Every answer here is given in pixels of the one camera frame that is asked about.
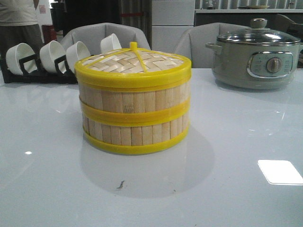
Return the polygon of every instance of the gray pants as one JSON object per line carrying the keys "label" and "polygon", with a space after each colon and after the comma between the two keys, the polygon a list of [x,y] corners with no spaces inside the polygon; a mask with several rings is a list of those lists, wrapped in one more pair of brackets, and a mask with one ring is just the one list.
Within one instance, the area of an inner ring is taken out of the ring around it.
{"label": "gray pants", "polygon": [[43,46],[39,24],[27,26],[0,26],[0,53],[5,58],[10,47],[26,43],[39,55]]}

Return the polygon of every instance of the chair backrest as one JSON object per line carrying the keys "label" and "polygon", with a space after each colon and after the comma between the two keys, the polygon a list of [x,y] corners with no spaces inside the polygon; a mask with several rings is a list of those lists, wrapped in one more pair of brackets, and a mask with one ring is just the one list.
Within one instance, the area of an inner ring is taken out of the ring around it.
{"label": "chair backrest", "polygon": [[115,33],[122,48],[128,48],[130,42],[137,42],[138,47],[150,50],[150,46],[142,30],[113,23],[101,23],[75,28],[60,41],[67,49],[78,41],[82,41],[91,54],[100,54],[100,42],[103,38]]}
{"label": "chair backrest", "polygon": [[241,28],[246,26],[211,23],[190,28],[182,34],[173,52],[188,57],[192,68],[212,68],[214,52],[205,44],[215,43],[218,35]]}
{"label": "chair backrest", "polygon": [[291,20],[289,17],[282,14],[276,14],[275,27],[274,27],[275,30],[281,32],[287,32],[288,27],[292,24],[295,24],[295,22]]}

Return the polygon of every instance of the cup rack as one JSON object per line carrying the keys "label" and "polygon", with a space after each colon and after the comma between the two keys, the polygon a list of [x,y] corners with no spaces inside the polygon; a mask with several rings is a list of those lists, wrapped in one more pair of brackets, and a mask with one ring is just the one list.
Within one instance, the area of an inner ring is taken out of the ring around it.
{"label": "cup rack", "polygon": [[[32,72],[27,72],[25,70],[24,64],[28,61],[34,60],[37,66],[37,69]],[[66,71],[62,73],[59,70],[59,63],[64,61]],[[19,60],[20,69],[23,75],[15,75],[9,71],[5,59],[0,60],[0,66],[2,70],[2,75],[4,83],[58,83],[58,84],[77,84],[77,79],[74,73],[70,70],[66,56],[57,58],[55,61],[55,68],[57,73],[49,73],[43,69],[41,60],[36,54],[27,56]]]}

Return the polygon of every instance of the glass lid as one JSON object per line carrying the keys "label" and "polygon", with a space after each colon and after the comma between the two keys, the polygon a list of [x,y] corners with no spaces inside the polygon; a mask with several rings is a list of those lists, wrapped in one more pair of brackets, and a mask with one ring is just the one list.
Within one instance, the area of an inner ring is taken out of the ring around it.
{"label": "glass lid", "polygon": [[250,27],[219,35],[220,42],[255,45],[295,45],[300,39],[284,32],[266,28],[267,20],[255,18],[250,21]]}

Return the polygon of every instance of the white shirt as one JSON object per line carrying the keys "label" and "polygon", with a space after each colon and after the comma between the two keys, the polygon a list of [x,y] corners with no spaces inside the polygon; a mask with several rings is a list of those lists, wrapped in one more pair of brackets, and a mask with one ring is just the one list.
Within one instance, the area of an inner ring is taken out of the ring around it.
{"label": "white shirt", "polygon": [[0,26],[38,24],[33,0],[0,0]]}

